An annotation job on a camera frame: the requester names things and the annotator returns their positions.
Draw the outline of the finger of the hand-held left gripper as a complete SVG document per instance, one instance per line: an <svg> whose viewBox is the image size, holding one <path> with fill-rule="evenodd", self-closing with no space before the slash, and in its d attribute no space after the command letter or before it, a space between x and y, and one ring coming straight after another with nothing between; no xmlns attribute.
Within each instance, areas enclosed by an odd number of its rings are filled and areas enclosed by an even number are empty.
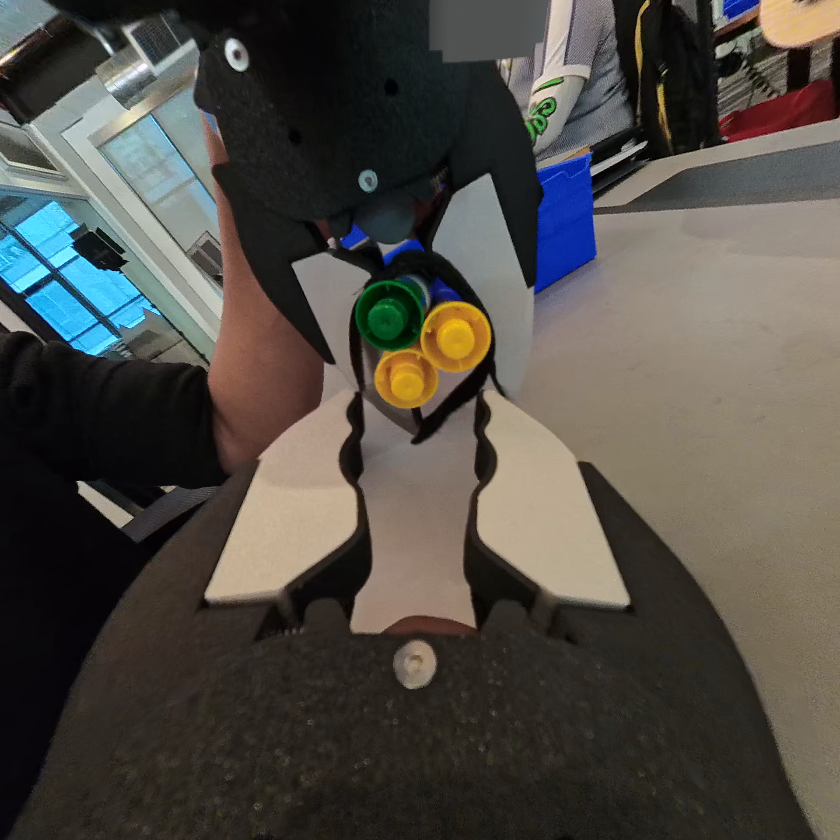
<svg viewBox="0 0 840 840"><path fill-rule="evenodd" d="M356 380L350 359L350 325L354 324L354 307L370 273L329 253L308 257L293 265L301 288L307 297L336 364L324 366L322 400L347 388L354 389ZM374 385L374 372L382 352L361 342L364 371L364 398L374 410L387 417L405 432L414 434L417 425L411 412L385 402Z"/></svg>
<svg viewBox="0 0 840 840"><path fill-rule="evenodd" d="M432 238L484 306L496 343L496 371L508 398L517 400L532 348L534 296L526 285L490 174L457 191Z"/></svg>

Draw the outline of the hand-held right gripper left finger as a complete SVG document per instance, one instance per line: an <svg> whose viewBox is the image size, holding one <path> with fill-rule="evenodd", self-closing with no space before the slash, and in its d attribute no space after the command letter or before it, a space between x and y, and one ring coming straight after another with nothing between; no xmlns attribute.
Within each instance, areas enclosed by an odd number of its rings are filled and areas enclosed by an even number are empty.
<svg viewBox="0 0 840 840"><path fill-rule="evenodd" d="M360 479L363 397L344 390L288 428L255 474L204 592L209 605L353 599L371 572Z"/></svg>

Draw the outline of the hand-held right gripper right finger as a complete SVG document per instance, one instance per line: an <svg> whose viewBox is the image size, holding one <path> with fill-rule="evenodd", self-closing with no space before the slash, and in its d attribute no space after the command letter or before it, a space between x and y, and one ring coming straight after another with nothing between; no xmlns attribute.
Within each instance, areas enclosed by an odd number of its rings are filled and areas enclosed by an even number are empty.
<svg viewBox="0 0 840 840"><path fill-rule="evenodd" d="M499 601L530 614L573 605L622 611L631 598L578 460L494 391L476 399L477 486L464 571L477 614Z"/></svg>

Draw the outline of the green white dry-erase marker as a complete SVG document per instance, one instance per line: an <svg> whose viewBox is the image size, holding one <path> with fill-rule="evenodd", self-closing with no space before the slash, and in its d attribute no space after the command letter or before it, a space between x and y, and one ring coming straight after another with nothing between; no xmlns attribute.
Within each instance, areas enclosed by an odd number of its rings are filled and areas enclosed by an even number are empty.
<svg viewBox="0 0 840 840"><path fill-rule="evenodd" d="M404 350L419 342L432 296L419 275L377 280L360 294L353 319L360 336L381 351Z"/></svg>

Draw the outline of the person's left forearm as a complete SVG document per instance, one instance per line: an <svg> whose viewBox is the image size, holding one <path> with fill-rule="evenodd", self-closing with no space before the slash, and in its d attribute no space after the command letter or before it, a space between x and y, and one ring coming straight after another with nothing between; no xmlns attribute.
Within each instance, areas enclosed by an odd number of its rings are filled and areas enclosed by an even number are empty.
<svg viewBox="0 0 840 840"><path fill-rule="evenodd" d="M217 183L214 192L224 305L207 379L217 456L230 476L319 407L324 362L266 296Z"/></svg>

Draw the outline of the black desk pad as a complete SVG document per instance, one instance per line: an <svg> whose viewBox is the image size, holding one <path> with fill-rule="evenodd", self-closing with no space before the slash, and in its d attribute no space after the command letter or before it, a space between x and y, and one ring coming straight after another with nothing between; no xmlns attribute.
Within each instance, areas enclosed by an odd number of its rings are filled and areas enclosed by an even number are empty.
<svg viewBox="0 0 840 840"><path fill-rule="evenodd" d="M825 143L691 167L627 203L595 215L832 200L839 197L838 144Z"/></svg>

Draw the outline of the blue plastic bin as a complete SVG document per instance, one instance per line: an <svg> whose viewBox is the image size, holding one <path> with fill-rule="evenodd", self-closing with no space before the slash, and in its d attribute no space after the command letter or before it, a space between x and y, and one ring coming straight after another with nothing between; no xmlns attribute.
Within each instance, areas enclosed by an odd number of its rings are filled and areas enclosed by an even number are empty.
<svg viewBox="0 0 840 840"><path fill-rule="evenodd" d="M484 175L498 175L500 207L507 223L513 223L519 257L536 240L535 271L527 279L534 279L533 292L539 293L596 255L591 156L577 155L542 170L525 159L519 148L512 161L496 153L480 157L474 149L461 161L452 158L439 171L382 193L375 191L375 173L363 171L360 186L371 194L353 210L353 229L391 244L414 238L412 230L424 226L424 211L415 205L434 203L441 192L457 193Z"/></svg>

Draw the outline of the white vent grille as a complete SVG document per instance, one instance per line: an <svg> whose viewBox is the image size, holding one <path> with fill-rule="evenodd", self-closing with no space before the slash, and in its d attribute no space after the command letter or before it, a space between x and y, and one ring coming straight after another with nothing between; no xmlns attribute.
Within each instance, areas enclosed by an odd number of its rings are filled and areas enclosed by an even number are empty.
<svg viewBox="0 0 840 840"><path fill-rule="evenodd" d="M150 67L165 63L192 40L189 29L169 13L123 24L122 31Z"/></svg>

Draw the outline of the person's black shirt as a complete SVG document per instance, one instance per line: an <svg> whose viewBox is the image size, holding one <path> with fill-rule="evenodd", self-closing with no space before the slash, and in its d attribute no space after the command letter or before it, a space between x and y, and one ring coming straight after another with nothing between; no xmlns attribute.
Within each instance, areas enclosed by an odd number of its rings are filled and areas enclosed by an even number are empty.
<svg viewBox="0 0 840 840"><path fill-rule="evenodd" d="M213 413L201 366L2 336L2 838L37 783L91 646L151 557L78 483L223 483Z"/></svg>

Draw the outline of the grey screen on stand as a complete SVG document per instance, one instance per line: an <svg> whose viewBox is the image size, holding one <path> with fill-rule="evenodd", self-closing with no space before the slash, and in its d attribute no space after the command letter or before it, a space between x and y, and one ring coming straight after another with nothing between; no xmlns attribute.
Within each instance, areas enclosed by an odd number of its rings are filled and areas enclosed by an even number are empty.
<svg viewBox="0 0 840 840"><path fill-rule="evenodd" d="M80 225L70 232L70 237L76 253L98 270L121 271L128 264L125 249L99 227L90 230Z"/></svg>

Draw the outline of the black yellow backpack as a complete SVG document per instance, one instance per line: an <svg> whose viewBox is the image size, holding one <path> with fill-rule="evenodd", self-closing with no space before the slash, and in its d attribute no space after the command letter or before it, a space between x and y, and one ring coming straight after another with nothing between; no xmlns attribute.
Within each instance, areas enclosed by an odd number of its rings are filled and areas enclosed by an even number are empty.
<svg viewBox="0 0 840 840"><path fill-rule="evenodd" d="M718 143L711 13L672 1L615 1L616 42L635 124L653 160Z"/></svg>

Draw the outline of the red bag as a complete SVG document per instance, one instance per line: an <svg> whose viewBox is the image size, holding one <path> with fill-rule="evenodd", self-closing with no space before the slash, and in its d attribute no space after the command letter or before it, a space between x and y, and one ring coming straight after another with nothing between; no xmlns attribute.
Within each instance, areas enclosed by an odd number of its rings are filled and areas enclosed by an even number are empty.
<svg viewBox="0 0 840 840"><path fill-rule="evenodd" d="M804 128L836 117L833 80L816 80L800 90L731 112L719 121L719 134L723 141L733 143Z"/></svg>

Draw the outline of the wooden board with printed sheet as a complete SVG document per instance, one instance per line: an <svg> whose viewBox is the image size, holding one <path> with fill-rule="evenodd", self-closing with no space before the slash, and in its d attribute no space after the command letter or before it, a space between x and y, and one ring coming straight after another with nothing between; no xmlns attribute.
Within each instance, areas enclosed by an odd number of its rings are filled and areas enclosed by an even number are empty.
<svg viewBox="0 0 840 840"><path fill-rule="evenodd" d="M759 25L774 47L812 47L838 38L839 1L760 1Z"/></svg>

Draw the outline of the silver ventilation duct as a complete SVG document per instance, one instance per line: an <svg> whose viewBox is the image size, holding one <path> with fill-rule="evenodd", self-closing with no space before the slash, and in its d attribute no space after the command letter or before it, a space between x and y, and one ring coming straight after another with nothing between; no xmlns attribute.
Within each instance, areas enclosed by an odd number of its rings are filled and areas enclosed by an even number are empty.
<svg viewBox="0 0 840 840"><path fill-rule="evenodd" d="M198 52L177 50L162 67L155 69L134 47L126 46L96 68L96 76L107 93L130 110L150 98L179 91L194 79Z"/></svg>

